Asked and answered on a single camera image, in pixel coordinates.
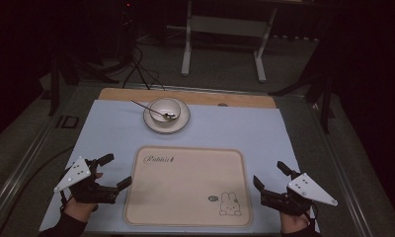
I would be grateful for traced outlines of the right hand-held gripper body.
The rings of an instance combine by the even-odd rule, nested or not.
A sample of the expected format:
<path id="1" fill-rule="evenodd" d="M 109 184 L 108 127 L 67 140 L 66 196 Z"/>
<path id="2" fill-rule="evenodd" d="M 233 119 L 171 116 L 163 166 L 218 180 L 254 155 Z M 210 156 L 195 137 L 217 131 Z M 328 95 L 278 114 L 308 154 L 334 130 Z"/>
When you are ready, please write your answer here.
<path id="1" fill-rule="evenodd" d="M 290 177 L 286 192 L 278 194 L 265 189 L 260 183 L 261 205 L 292 216 L 305 214 L 314 201 L 337 206 L 338 201 L 319 186 L 308 174 L 283 171 Z"/>

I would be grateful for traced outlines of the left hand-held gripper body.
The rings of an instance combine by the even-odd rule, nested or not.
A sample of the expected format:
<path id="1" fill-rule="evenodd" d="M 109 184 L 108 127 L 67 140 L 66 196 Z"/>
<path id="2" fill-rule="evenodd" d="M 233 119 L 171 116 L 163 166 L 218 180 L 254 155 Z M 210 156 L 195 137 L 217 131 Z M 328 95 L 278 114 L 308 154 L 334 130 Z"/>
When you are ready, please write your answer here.
<path id="1" fill-rule="evenodd" d="M 96 182 L 97 168 L 100 166 L 97 160 L 77 159 L 65 170 L 53 191 L 63 195 L 63 191 L 69 189 L 78 202 L 115 203 L 118 188 L 101 186 Z"/>

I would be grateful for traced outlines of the person's left hand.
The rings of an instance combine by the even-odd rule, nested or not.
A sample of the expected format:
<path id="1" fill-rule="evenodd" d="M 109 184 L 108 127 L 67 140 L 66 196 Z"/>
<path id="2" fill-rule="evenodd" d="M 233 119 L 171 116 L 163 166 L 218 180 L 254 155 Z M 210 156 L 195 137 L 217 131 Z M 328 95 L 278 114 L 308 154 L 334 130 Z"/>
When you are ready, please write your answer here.
<path id="1" fill-rule="evenodd" d="M 72 197 L 64 207 L 64 213 L 78 221 L 87 223 L 97 206 L 96 203 L 78 202 Z"/>

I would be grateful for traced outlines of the person's right hand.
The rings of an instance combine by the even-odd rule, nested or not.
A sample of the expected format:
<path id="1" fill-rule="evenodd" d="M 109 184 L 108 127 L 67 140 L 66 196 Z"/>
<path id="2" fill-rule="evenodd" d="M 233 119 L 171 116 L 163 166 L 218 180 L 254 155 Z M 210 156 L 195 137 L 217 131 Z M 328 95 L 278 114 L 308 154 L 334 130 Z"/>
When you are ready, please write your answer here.
<path id="1" fill-rule="evenodd" d="M 310 225 L 310 220 L 305 214 L 300 216 L 288 215 L 281 212 L 280 218 L 280 232 L 284 234 L 290 234 L 297 231 L 301 231 Z"/>

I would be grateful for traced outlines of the black floor socket box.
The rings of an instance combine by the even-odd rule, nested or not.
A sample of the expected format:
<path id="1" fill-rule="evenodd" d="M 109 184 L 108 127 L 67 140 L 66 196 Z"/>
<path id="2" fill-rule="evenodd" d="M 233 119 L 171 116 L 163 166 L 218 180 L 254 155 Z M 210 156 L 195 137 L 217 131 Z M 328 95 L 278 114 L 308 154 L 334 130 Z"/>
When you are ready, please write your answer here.
<path id="1" fill-rule="evenodd" d="M 56 123 L 56 128 L 76 128 L 79 123 L 78 117 L 73 116 L 61 116 Z"/>

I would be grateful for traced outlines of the beige rabbit placemat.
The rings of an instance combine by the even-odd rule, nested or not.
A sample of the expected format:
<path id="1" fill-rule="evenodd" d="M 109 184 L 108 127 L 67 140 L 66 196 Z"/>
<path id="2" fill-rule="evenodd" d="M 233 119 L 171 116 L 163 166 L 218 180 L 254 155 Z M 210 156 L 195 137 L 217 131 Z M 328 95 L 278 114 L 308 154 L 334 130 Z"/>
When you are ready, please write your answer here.
<path id="1" fill-rule="evenodd" d="M 132 225 L 249 225 L 252 207 L 242 154 L 234 149 L 140 148 L 124 218 Z"/>

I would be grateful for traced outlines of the light blue table mat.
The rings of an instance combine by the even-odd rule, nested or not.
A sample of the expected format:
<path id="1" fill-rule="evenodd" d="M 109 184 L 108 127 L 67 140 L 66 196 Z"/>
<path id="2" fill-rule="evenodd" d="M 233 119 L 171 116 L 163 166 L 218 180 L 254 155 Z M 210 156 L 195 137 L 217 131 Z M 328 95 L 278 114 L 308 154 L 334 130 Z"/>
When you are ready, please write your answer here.
<path id="1" fill-rule="evenodd" d="M 278 213 L 260 203 L 253 185 L 257 176 L 267 190 L 284 193 L 289 178 L 278 168 L 284 162 L 298 167 L 281 113 L 277 109 L 254 109 L 192 105 L 191 118 L 181 130 L 160 134 L 144 122 L 143 110 L 132 102 L 97 100 L 71 154 L 73 159 L 100 158 L 112 153 L 115 159 L 103 167 L 101 184 L 112 186 L 132 177 L 137 151 L 144 146 L 234 149 L 244 160 L 252 220 L 244 227 L 197 227 L 132 225 L 124 211 L 129 188 L 114 204 L 103 204 L 87 225 L 95 233 L 205 233 L 271 234 L 280 229 Z"/>

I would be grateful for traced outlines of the white plate with dark rim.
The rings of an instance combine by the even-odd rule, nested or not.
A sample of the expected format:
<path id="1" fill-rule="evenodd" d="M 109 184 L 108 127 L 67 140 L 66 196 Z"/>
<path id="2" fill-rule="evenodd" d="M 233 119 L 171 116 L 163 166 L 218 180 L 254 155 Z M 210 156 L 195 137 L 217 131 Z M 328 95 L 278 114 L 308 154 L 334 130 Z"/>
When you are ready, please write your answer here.
<path id="1" fill-rule="evenodd" d="M 181 130 L 183 127 L 185 127 L 188 124 L 191 118 L 191 112 L 189 110 L 189 107 L 184 102 L 175 98 L 162 98 L 162 99 L 174 99 L 181 107 L 180 116 L 172 122 L 159 123 L 151 118 L 148 110 L 144 110 L 143 119 L 145 124 L 152 130 L 159 133 L 174 133 Z"/>

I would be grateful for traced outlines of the white bowl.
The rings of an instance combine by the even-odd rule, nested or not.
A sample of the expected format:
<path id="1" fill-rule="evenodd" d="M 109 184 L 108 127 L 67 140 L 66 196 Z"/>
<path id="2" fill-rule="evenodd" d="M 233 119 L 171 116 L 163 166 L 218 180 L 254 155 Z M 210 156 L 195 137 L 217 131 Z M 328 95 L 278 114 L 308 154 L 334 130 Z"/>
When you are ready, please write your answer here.
<path id="1" fill-rule="evenodd" d="M 181 114 L 181 107 L 180 105 L 174 100 L 174 99 L 158 99 L 155 100 L 154 102 L 152 102 L 149 106 L 149 108 L 158 111 L 162 114 L 166 114 L 166 113 L 173 113 L 177 116 L 177 118 L 180 116 Z M 161 122 L 172 122 L 174 120 L 169 120 L 166 118 L 163 118 L 162 116 L 150 112 L 150 116 L 154 121 L 157 121 L 159 123 Z"/>

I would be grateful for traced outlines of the metal spoon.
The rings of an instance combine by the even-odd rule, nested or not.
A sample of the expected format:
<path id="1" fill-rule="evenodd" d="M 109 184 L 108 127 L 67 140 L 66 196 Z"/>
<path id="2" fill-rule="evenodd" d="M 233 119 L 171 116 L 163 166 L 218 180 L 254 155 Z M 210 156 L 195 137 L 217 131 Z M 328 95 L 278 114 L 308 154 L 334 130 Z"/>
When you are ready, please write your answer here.
<path id="1" fill-rule="evenodd" d="M 160 112 L 158 112 L 158 111 L 155 111 L 155 110 L 153 110 L 153 109 L 151 109 L 151 108 L 149 108 L 149 107 L 147 107 L 147 106 L 144 106 L 144 105 L 142 105 L 142 104 L 140 104 L 140 103 L 138 103 L 138 102 L 136 102 L 136 101 L 134 101 L 134 100 L 131 100 L 131 101 L 132 101 L 133 103 L 139 105 L 140 107 L 142 107 L 142 108 L 144 108 L 144 109 L 150 111 L 150 112 L 153 112 L 153 113 L 156 113 L 156 114 L 162 116 L 162 117 L 165 118 L 165 119 L 174 120 L 174 119 L 177 118 L 177 116 L 176 116 L 175 114 L 173 114 L 173 113 L 162 114 L 162 113 L 160 113 Z"/>

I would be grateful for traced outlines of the black stand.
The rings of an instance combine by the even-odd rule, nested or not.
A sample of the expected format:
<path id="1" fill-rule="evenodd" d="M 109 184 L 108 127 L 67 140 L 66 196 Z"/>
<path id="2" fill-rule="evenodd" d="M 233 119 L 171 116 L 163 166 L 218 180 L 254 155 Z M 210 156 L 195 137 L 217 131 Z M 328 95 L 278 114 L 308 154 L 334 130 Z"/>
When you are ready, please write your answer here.
<path id="1" fill-rule="evenodd" d="M 74 64 L 74 57 L 69 53 L 57 54 L 50 63 L 50 88 L 41 95 L 43 99 L 50 100 L 50 117 L 55 114 L 60 104 L 60 77 L 68 85 L 77 85 L 79 82 Z"/>
<path id="2" fill-rule="evenodd" d="M 328 117 L 331 111 L 330 103 L 332 96 L 333 81 L 336 76 L 336 70 L 330 66 L 309 66 L 307 65 L 300 75 L 297 82 L 284 87 L 283 89 L 269 92 L 270 96 L 283 96 L 298 88 L 309 85 L 309 89 L 304 95 L 307 103 L 315 104 L 319 99 L 321 101 L 320 124 L 323 130 L 328 133 Z"/>

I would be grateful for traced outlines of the dark device with red light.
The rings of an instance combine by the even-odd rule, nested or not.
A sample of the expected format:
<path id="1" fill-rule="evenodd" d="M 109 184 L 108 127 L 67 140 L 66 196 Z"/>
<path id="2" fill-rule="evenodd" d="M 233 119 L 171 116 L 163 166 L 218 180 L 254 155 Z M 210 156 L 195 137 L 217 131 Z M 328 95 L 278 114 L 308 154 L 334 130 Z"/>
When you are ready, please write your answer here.
<path id="1" fill-rule="evenodd" d="M 119 52 L 123 62 L 130 62 L 136 37 L 136 0 L 120 0 Z"/>

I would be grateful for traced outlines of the white metal stand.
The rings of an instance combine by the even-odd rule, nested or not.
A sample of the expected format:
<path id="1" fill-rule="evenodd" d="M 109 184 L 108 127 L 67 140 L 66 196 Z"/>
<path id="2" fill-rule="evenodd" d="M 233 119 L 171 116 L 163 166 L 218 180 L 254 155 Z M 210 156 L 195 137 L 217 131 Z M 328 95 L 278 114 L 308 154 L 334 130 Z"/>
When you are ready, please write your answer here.
<path id="1" fill-rule="evenodd" d="M 259 48 L 253 52 L 253 56 L 258 80 L 260 83 L 266 83 L 267 76 L 263 63 L 263 53 L 265 51 L 267 41 L 273 28 L 276 14 L 277 8 L 273 7 L 270 10 L 269 17 L 265 22 L 194 15 L 193 0 L 188 0 L 186 19 L 186 45 L 183 55 L 181 74 L 183 76 L 188 76 L 190 74 L 192 55 L 192 32 L 253 37 L 261 39 L 261 44 Z"/>

